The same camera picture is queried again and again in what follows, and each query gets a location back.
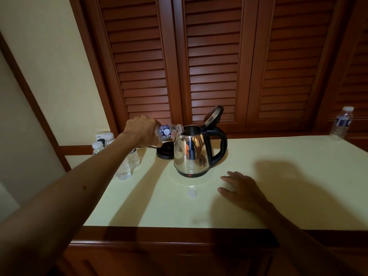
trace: person's left arm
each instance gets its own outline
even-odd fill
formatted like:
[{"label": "person's left arm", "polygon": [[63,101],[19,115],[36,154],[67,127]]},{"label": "person's left arm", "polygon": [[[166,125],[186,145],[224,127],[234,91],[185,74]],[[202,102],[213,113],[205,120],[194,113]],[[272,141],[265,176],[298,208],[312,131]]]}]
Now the person's left arm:
[{"label": "person's left arm", "polygon": [[61,256],[99,202],[125,157],[138,146],[162,143],[158,121],[128,120],[107,148],[46,187],[0,224],[0,275],[43,275]]}]

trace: white countertop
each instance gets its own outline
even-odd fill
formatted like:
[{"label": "white countertop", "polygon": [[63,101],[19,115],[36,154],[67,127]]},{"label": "white countertop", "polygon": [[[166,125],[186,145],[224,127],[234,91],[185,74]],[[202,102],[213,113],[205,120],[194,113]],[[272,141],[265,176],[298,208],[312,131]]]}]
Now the white countertop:
[{"label": "white countertop", "polygon": [[[212,141],[215,153],[219,140]],[[368,153],[328,136],[229,139],[225,159],[199,178],[173,160],[138,149],[131,178],[114,178],[85,226],[264,228],[217,192],[228,170],[253,177],[266,197],[303,229],[368,230]],[[189,199],[189,188],[197,191]]]}]

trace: stainless steel kettle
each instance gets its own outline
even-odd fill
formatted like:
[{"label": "stainless steel kettle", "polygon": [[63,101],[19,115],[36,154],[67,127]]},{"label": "stainless steel kettle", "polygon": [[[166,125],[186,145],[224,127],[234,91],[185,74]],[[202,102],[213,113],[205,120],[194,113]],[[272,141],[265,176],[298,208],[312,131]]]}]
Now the stainless steel kettle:
[{"label": "stainless steel kettle", "polygon": [[[218,163],[226,153],[228,139],[216,124],[220,121],[223,106],[215,106],[204,119],[202,127],[190,125],[174,141],[174,166],[186,177],[199,177]],[[212,155],[211,136],[221,139],[220,152]]]}]

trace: wooden shutter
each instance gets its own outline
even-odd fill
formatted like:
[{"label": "wooden shutter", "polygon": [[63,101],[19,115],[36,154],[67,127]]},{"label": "wooden shutter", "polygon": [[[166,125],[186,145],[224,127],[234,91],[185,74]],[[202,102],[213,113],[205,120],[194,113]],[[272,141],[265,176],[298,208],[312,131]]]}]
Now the wooden shutter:
[{"label": "wooden shutter", "polygon": [[247,129],[307,130],[346,0],[260,0]]},{"label": "wooden shutter", "polygon": [[350,131],[368,131],[368,0],[357,0],[315,125],[328,131],[344,106],[354,106]]},{"label": "wooden shutter", "polygon": [[122,130],[135,116],[182,123],[171,0],[84,0]]},{"label": "wooden shutter", "polygon": [[223,105],[222,127],[243,131],[258,0],[174,0],[185,124]]}]

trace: blue label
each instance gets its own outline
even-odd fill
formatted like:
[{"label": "blue label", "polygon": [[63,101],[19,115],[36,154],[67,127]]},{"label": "blue label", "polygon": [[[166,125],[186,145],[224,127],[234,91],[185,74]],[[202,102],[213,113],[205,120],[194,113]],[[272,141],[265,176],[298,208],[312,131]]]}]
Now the blue label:
[{"label": "blue label", "polygon": [[351,123],[352,121],[351,120],[343,120],[343,119],[339,119],[339,118],[336,118],[336,120],[335,120],[335,125],[336,126],[339,126],[339,127],[345,127],[345,128],[347,128],[347,127],[349,127],[350,126],[350,123]]},{"label": "blue label", "polygon": [[171,139],[171,131],[170,131],[170,127],[168,125],[162,125],[160,127],[160,131],[161,131],[161,140],[168,140]]}]

